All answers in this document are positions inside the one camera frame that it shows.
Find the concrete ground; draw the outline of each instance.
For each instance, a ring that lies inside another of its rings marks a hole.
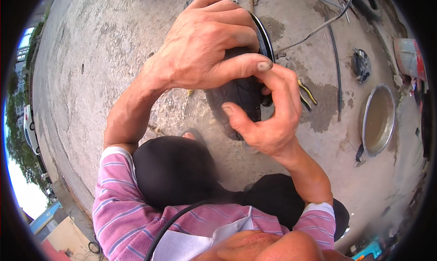
[[[56,0],[52,7],[34,75],[36,131],[44,162],[52,169],[49,172],[64,176],[89,210],[106,117],[150,53],[162,45],[185,2]],[[248,9],[248,0],[239,3]],[[255,13],[270,31],[274,48],[303,38],[323,23],[325,15],[323,4],[317,0],[259,0]],[[413,97],[393,83],[387,56],[372,26],[351,12],[349,17],[350,23],[340,18],[332,24],[342,78],[341,122],[337,121],[335,58],[327,29],[287,50],[287,57],[278,60],[296,71],[319,102],[312,112],[303,109],[296,134],[303,148],[329,176],[334,197],[350,212],[351,230],[336,242],[336,248],[341,250],[386,206],[391,205],[388,216],[393,219],[403,211],[422,165],[422,146],[414,134],[419,127],[419,108]],[[396,36],[387,17],[382,25],[391,38]],[[359,84],[351,71],[352,46],[366,51],[371,60],[372,76],[364,84]],[[364,155],[365,162],[357,165],[360,107],[379,83],[386,83],[396,99],[396,129],[382,153],[373,158]],[[150,124],[167,135],[178,135],[187,127],[199,129],[227,189],[242,190],[265,174],[286,173],[268,156],[246,154],[239,142],[226,138],[203,91],[197,90],[189,98],[184,118],[185,102],[186,90],[172,89],[163,94],[153,106]],[[272,111],[273,107],[263,108],[263,119]],[[342,149],[340,142],[348,130],[350,143]],[[141,142],[151,136],[153,133],[147,133]]]

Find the man's left hand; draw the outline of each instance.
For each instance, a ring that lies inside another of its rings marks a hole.
[[[250,13],[230,0],[194,0],[142,74],[158,74],[165,89],[209,89],[270,70],[272,61],[257,53],[255,30]],[[234,47],[248,47],[253,53],[224,60],[225,51]]]

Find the white sleeve cuff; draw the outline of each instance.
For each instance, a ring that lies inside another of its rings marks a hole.
[[[335,219],[334,209],[332,208],[332,206],[330,204],[328,204],[326,202],[322,202],[320,204],[316,204],[316,203],[308,204],[308,206],[305,207],[305,209],[303,210],[302,215],[305,214],[306,212],[314,211],[314,210],[328,212]]]
[[[110,146],[108,148],[106,148],[105,150],[103,150],[102,156],[100,158],[100,164],[102,164],[102,160],[104,158],[106,158],[108,155],[112,155],[112,154],[122,154],[124,155],[124,157],[126,158],[126,160],[128,161],[129,164],[129,170],[131,171],[131,177],[132,180],[134,181],[135,185],[138,187],[138,182],[136,180],[136,175],[135,175],[135,166],[134,166],[134,161],[132,159],[132,155],[125,149],[118,147],[118,146]]]

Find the man's right hand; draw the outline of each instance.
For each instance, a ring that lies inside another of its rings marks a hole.
[[[297,75],[294,71],[274,64],[267,72],[255,74],[272,93],[275,105],[274,116],[263,122],[252,122],[238,105],[227,102],[221,107],[229,116],[229,122],[244,140],[258,151],[281,160],[290,156],[297,143],[295,132],[302,113]]]

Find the metal basin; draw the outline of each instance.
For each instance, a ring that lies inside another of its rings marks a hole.
[[[386,84],[375,86],[361,106],[358,129],[369,156],[376,156],[389,143],[395,125],[395,101]]]

